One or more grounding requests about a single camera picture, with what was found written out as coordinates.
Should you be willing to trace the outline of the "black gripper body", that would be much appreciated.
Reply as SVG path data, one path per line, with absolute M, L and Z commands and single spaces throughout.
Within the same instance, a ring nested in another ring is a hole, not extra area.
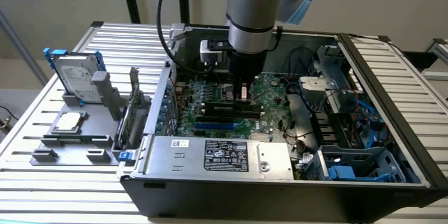
M 228 70 L 236 78 L 252 80 L 264 68 L 268 51 L 256 54 L 245 54 L 240 51 L 230 51 L 228 54 Z

